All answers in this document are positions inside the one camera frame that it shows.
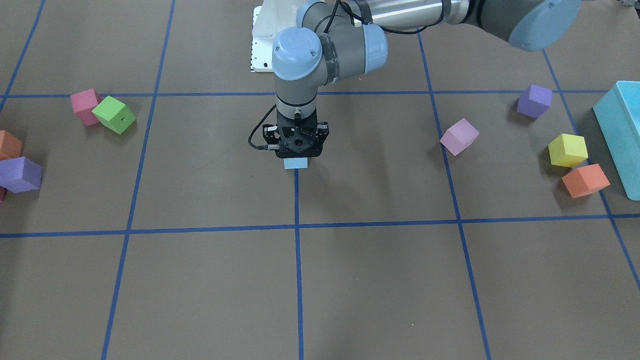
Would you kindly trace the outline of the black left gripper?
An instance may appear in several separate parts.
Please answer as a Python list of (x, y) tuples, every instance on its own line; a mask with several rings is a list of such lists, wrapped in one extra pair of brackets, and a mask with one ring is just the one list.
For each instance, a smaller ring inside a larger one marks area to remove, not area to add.
[(318, 122), (317, 114), (302, 119), (277, 114), (276, 125), (263, 125), (266, 150), (282, 159), (319, 157), (329, 134), (329, 123)]

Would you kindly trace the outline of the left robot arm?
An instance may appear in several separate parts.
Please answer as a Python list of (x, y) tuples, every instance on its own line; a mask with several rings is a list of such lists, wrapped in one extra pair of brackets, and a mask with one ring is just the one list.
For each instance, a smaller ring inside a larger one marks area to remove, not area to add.
[(274, 125), (259, 121), (265, 143), (247, 143), (278, 158), (313, 158), (329, 125), (318, 121), (318, 89), (366, 75), (387, 62), (388, 34), (414, 35), (443, 23), (471, 25), (522, 51), (540, 51), (578, 18), (579, 0), (306, 0), (292, 23), (270, 36)]

